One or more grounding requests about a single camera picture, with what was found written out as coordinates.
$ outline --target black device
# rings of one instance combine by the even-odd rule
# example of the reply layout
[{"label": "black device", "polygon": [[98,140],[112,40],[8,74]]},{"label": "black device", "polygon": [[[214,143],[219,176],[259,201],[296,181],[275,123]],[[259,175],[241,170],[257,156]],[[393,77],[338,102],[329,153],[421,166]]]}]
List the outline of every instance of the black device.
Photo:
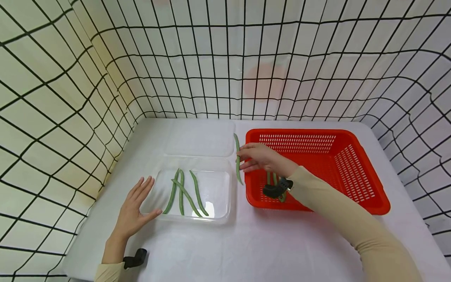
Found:
[{"label": "black device", "polygon": [[124,257],[124,269],[140,266],[146,260],[147,250],[137,249],[134,257]]},{"label": "black device", "polygon": [[269,185],[266,184],[263,188],[263,194],[268,196],[269,198],[277,199],[282,196],[287,190],[290,190],[293,187],[293,181],[282,177],[277,185]]}]

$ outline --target red plastic basket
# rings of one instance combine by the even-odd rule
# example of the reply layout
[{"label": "red plastic basket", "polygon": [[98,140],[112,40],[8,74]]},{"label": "red plastic basket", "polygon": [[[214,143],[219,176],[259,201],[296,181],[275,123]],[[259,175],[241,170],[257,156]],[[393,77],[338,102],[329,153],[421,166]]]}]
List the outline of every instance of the red plastic basket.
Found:
[{"label": "red plastic basket", "polygon": [[[390,210],[390,202],[371,162],[356,136],[347,130],[253,129],[246,134],[246,143],[250,142],[263,143],[304,166],[371,214],[383,215]],[[289,194],[284,203],[265,196],[264,170],[245,173],[244,181],[246,197],[254,207],[310,211]]]}]

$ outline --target clear plastic container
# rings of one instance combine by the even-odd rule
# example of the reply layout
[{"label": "clear plastic container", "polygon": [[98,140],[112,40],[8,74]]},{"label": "clear plastic container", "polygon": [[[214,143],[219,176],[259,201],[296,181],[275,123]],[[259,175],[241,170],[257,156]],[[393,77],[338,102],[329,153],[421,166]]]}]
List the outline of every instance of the clear plastic container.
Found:
[{"label": "clear plastic container", "polygon": [[[152,191],[141,205],[141,212],[148,213],[156,208],[165,210],[172,191],[171,179],[174,178],[175,172],[179,168],[182,169],[185,174],[184,187],[193,199],[196,209],[203,217],[198,217],[196,213],[194,213],[185,196],[185,215],[182,216],[180,214],[180,189],[177,188],[171,210],[168,214],[162,214],[157,217],[157,219],[225,223],[230,213],[230,193],[233,183],[231,179],[234,174],[229,161],[224,158],[165,157],[159,164],[158,174]],[[198,180],[199,194],[208,216],[205,216],[199,208],[194,189],[194,181],[189,170],[193,171]]]}]

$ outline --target left hand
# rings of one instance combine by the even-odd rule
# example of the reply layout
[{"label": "left hand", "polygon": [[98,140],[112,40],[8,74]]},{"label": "left hand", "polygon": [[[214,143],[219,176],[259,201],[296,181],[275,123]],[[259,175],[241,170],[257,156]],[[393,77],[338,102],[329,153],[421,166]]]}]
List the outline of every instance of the left hand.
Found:
[{"label": "left hand", "polygon": [[155,179],[149,176],[143,182],[144,177],[141,177],[138,183],[128,193],[124,204],[120,208],[116,226],[111,234],[112,237],[128,240],[128,238],[138,232],[149,221],[155,219],[162,213],[161,209],[155,209],[147,215],[143,215],[139,211],[141,204],[147,195],[149,195]]}]

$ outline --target beige sleeve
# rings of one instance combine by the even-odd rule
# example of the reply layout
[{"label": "beige sleeve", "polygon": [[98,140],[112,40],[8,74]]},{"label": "beige sleeve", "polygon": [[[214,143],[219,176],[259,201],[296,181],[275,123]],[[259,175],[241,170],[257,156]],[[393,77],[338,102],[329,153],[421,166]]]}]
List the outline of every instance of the beige sleeve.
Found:
[{"label": "beige sleeve", "polygon": [[368,282],[420,282],[409,252],[379,221],[353,200],[300,166],[289,192],[329,220],[359,253]]},{"label": "beige sleeve", "polygon": [[124,271],[124,262],[119,264],[99,264],[94,282],[118,282]]}]

